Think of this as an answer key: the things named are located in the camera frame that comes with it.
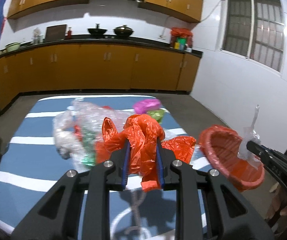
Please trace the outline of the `right hand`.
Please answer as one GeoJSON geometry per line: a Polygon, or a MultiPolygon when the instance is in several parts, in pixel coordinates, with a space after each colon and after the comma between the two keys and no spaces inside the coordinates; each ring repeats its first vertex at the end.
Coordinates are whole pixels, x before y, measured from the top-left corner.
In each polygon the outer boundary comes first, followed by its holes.
{"type": "Polygon", "coordinates": [[[272,224],[272,229],[276,235],[280,235],[287,228],[287,190],[275,183],[269,192],[273,194],[273,198],[266,213],[266,221],[272,222],[273,217],[279,215],[278,220],[272,224]]]}

